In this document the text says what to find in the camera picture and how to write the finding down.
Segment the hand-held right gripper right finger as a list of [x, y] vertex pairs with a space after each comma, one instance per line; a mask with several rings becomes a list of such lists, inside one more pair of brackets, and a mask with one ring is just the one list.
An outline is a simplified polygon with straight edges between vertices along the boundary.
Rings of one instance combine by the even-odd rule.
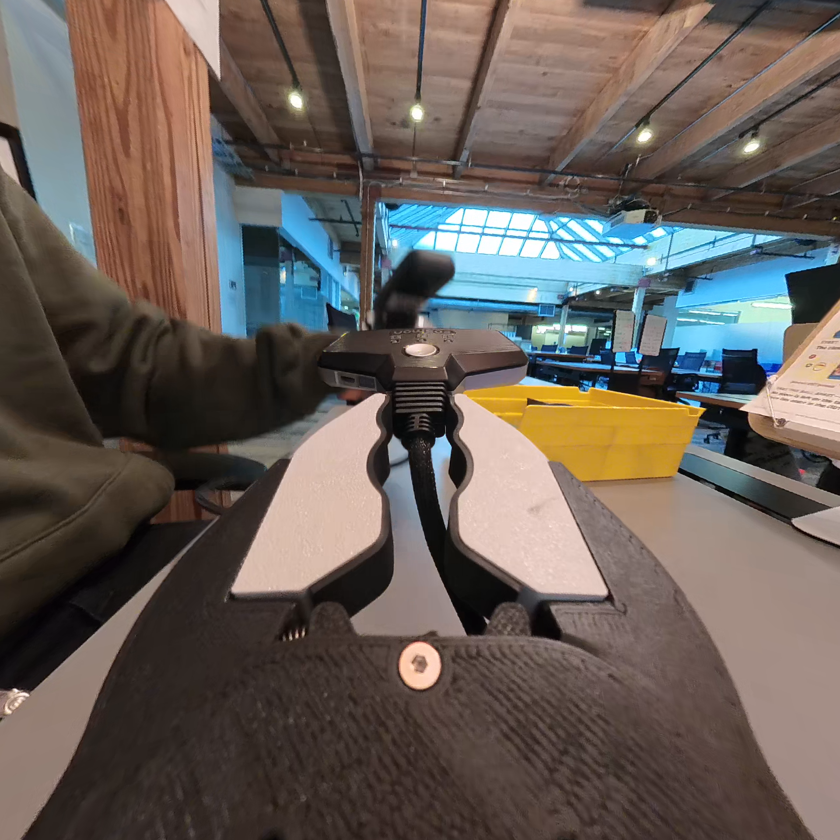
[[445, 581], [484, 618], [504, 603], [534, 618], [554, 603], [602, 604], [610, 592], [547, 457], [466, 394], [447, 436]]

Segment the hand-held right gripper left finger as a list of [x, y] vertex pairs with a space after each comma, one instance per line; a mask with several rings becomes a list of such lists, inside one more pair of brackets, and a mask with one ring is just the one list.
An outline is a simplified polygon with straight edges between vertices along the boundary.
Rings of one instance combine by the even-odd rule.
[[308, 616], [335, 603], [350, 616], [384, 593], [394, 569], [391, 402], [374, 394], [329, 421], [290, 459], [230, 595], [283, 601]]

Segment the black device with round button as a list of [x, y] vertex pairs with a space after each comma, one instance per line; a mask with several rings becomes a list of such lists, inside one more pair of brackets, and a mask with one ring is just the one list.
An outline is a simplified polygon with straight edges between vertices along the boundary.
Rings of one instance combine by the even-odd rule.
[[393, 393], [399, 385], [463, 392], [516, 385], [529, 358], [490, 329], [416, 328], [347, 332], [320, 353], [318, 372], [342, 394]]

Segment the grey desk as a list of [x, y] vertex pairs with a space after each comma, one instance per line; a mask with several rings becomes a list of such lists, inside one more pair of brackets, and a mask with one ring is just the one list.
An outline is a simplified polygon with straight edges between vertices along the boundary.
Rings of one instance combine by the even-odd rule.
[[[664, 565], [717, 645], [778, 782], [838, 838], [838, 549], [679, 474], [590, 489]], [[165, 566], [2, 724], [2, 838], [22, 837], [67, 766]]]

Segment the black office chair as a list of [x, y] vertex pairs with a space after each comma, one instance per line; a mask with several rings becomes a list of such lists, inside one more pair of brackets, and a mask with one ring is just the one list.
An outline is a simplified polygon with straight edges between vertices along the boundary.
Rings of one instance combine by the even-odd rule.
[[217, 499], [220, 494], [244, 492], [268, 470], [257, 460], [238, 455], [153, 451], [146, 456], [171, 473], [176, 492], [192, 493], [197, 507], [213, 516], [225, 512], [224, 505]]

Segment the yellow plastic bin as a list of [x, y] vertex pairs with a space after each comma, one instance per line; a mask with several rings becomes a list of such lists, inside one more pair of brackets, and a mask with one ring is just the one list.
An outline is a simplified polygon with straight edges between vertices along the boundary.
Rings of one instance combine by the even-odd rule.
[[582, 482], [675, 476], [705, 411], [561, 385], [520, 383], [466, 394]]

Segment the white ceiling projector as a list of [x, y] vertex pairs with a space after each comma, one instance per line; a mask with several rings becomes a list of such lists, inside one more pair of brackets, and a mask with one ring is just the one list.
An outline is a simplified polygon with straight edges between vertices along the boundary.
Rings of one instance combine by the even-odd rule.
[[622, 241], [646, 236], [662, 222], [662, 215], [651, 207], [624, 210], [606, 219], [602, 235]]

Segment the white standing boards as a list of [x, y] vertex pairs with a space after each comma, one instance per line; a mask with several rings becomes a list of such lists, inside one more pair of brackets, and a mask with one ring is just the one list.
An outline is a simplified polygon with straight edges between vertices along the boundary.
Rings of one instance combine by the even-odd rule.
[[641, 321], [630, 310], [615, 310], [612, 318], [611, 351], [614, 354], [635, 350], [642, 356], [657, 356], [663, 348], [668, 320], [644, 312]]

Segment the person in green sleeve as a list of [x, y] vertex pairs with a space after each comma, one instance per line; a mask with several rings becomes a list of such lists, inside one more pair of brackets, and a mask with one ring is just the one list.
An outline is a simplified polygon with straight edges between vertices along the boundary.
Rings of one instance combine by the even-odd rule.
[[95, 374], [119, 396], [124, 292], [70, 246], [2, 173], [2, 637], [128, 543], [163, 508], [173, 478], [104, 444], [128, 436], [95, 418]]

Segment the wooden book stand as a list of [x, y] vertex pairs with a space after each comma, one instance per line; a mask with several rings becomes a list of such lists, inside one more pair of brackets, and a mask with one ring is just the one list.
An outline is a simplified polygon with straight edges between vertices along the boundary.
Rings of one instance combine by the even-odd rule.
[[838, 422], [808, 416], [773, 393], [762, 392], [742, 410], [752, 431], [762, 437], [839, 460]]

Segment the white metal stand base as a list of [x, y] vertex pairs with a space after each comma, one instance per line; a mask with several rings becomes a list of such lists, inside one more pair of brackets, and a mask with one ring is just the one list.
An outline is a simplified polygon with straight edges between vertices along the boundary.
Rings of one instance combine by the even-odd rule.
[[791, 526], [814, 539], [840, 546], [839, 507], [826, 508], [791, 520]]

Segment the printed instruction sheet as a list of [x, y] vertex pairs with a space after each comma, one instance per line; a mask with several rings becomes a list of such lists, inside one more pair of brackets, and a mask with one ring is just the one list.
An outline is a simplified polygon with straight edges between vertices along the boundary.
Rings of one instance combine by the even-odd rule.
[[839, 306], [812, 326], [778, 373], [743, 409], [782, 432], [838, 440]]

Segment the black monitor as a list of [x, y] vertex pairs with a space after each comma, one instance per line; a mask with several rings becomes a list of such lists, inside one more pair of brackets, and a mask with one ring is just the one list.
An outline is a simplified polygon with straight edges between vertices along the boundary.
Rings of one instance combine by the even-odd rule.
[[791, 324], [817, 324], [839, 301], [839, 265], [820, 266], [785, 275]]

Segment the black desk rail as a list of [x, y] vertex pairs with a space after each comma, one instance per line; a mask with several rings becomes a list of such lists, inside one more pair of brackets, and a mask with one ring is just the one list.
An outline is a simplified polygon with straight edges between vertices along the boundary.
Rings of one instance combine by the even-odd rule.
[[838, 495], [693, 444], [678, 472], [786, 523], [839, 506]]

